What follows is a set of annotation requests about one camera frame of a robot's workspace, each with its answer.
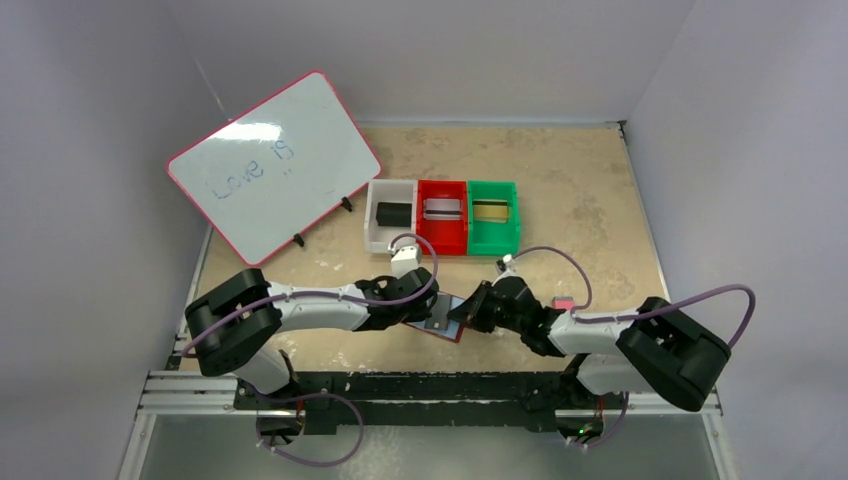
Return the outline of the red leather card holder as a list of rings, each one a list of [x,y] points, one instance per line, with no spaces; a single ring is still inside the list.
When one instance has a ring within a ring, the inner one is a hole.
[[[449,319],[448,313],[460,306],[463,301],[462,297],[440,292],[425,319],[406,322],[406,325],[440,339],[459,343],[464,325],[460,321]]]

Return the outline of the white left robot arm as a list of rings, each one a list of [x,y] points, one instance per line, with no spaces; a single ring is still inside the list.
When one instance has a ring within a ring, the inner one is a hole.
[[[435,276],[418,267],[335,288],[294,287],[268,281],[247,268],[190,303],[184,317],[191,336],[182,349],[201,373],[233,373],[261,394],[295,380],[287,354],[269,341],[282,332],[335,329],[382,331],[426,318],[438,295]]]

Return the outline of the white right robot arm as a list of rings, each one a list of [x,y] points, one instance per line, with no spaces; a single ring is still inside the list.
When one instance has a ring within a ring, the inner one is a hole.
[[[671,405],[697,412],[731,358],[731,344],[685,308],[734,291],[725,285],[670,303],[648,297],[617,313],[581,316],[544,306],[519,276],[484,281],[447,317],[472,330],[505,329],[540,356],[582,356],[577,381],[589,392],[653,391]]]

